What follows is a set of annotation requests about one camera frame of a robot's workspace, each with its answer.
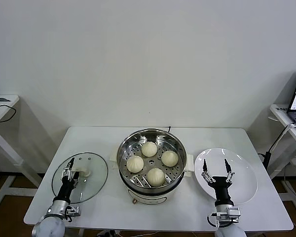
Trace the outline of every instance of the white table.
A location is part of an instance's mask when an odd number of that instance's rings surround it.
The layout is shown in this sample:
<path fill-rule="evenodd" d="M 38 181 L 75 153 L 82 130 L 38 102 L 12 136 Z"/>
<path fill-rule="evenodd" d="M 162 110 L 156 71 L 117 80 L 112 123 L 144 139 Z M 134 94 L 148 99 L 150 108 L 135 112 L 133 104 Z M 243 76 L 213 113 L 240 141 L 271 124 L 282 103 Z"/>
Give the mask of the white table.
<path fill-rule="evenodd" d="M 270 107 L 270 110 L 273 112 L 273 114 L 276 116 L 276 118 L 281 122 L 283 126 L 286 126 L 293 121 L 291 118 L 287 115 L 287 108 L 288 105 L 276 105 L 273 104 Z M 292 128 L 289 130 L 289 133 L 296 141 L 296 128 Z M 296 142 L 290 144 L 283 152 L 282 154 L 276 159 L 276 161 L 269 166 L 268 173 L 272 178 L 274 178 L 281 170 L 291 161 L 292 158 L 296 157 Z M 282 201 L 292 201 L 293 204 L 296 207 L 296 193 L 289 183 L 289 181 L 282 181 L 282 184 L 287 191 L 286 193 L 279 194 Z"/>
<path fill-rule="evenodd" d="M 26 224 L 36 224 L 51 205 L 54 195 L 51 181 L 57 167 L 80 152 L 101 155 L 109 168 L 108 179 L 100 192 L 81 203 L 81 216 L 73 218 L 68 227 L 86 229 L 213 232 L 207 214 L 215 210 L 214 199 L 197 184 L 195 176 L 184 177 L 174 196 L 160 205 L 132 203 L 132 198 L 110 161 L 115 148 L 139 127 L 71 127 L 68 129 L 43 181 L 24 217 Z M 240 205 L 239 226 L 246 232 L 285 231 L 293 228 L 268 174 L 249 137 L 237 128 L 171 128 L 194 158 L 213 147 L 230 149 L 250 163 L 258 178 L 258 191 L 247 204 Z"/>
<path fill-rule="evenodd" d="M 8 105 L 13 107 L 18 101 L 19 96 L 17 95 L 0 95 L 10 101 L 0 102 L 0 105 Z M 0 107 L 0 120 L 10 110 L 9 107 Z M 6 142 L 6 140 L 0 135 L 0 146 L 6 152 L 6 158 L 21 172 L 23 173 L 34 185 L 37 187 L 41 182 L 41 177 L 30 167 L 24 160 L 17 154 L 17 152 Z M 15 176 L 9 176 L 5 181 L 4 185 L 0 189 L 0 203 L 5 195 L 15 196 L 34 196 L 36 189 L 20 189 L 10 188 Z"/>

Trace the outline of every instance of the white bun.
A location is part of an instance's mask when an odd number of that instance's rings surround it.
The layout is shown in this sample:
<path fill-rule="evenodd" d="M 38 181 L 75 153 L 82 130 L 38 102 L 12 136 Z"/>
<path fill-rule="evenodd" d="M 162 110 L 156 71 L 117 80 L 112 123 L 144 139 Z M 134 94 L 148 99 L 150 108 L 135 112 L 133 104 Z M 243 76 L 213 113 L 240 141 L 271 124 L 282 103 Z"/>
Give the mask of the white bun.
<path fill-rule="evenodd" d="M 178 163 L 178 160 L 178 154 L 174 151 L 166 151 L 161 157 L 162 163 L 168 167 L 175 166 Z"/>
<path fill-rule="evenodd" d="M 138 173 L 144 167 L 144 161 L 139 156 L 132 156 L 128 159 L 126 166 L 129 172 Z"/>
<path fill-rule="evenodd" d="M 157 154 L 158 148 L 154 142 L 145 142 L 142 145 L 142 153 L 146 157 L 152 157 Z"/>
<path fill-rule="evenodd" d="M 153 168 L 150 171 L 148 171 L 147 180 L 151 186 L 154 186 L 154 187 L 162 186 L 165 181 L 164 173 L 159 168 Z"/>

